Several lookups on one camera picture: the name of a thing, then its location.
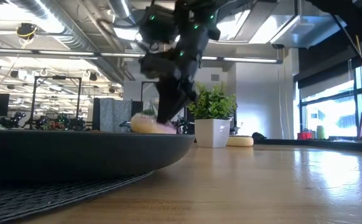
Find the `donut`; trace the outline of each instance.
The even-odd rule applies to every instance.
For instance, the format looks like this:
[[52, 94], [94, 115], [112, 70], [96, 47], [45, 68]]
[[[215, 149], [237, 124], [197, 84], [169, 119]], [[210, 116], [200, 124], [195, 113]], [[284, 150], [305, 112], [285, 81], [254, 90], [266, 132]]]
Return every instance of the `donut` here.
[[135, 114], [130, 121], [131, 130], [141, 134], [176, 134], [176, 130], [168, 125], [159, 124], [152, 116]]
[[251, 147], [254, 144], [254, 139], [248, 136], [230, 136], [227, 146], [234, 147]]

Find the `potted plant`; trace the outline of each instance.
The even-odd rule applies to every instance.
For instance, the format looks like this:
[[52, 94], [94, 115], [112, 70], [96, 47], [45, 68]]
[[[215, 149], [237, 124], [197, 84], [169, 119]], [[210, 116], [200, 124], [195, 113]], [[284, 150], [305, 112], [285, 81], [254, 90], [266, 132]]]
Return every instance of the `potted plant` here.
[[197, 83], [199, 96], [188, 105], [195, 118], [195, 135], [201, 147], [225, 147], [230, 136], [231, 114], [236, 109], [236, 95], [225, 95], [225, 84], [210, 91]]

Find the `red object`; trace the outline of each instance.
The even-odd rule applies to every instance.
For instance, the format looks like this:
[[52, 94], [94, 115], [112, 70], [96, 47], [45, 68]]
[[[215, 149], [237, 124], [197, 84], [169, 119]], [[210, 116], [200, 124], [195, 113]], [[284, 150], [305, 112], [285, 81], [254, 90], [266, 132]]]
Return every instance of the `red object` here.
[[310, 132], [297, 133], [297, 139], [298, 140], [312, 139], [312, 134]]

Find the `wooden table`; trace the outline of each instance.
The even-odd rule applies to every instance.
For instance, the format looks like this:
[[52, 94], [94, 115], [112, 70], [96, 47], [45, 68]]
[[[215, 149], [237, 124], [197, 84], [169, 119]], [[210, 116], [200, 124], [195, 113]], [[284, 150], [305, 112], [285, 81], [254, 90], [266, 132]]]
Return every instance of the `wooden table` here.
[[362, 153], [193, 147], [138, 183], [24, 223], [362, 223]]

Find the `pink donut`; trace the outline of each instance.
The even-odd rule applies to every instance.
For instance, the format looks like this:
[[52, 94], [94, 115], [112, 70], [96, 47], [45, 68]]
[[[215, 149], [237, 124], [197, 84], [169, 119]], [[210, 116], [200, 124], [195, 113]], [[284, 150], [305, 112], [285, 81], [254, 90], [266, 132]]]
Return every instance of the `pink donut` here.
[[156, 123], [156, 120], [147, 115], [135, 114], [130, 121], [131, 129], [142, 134], [176, 134], [170, 125]]

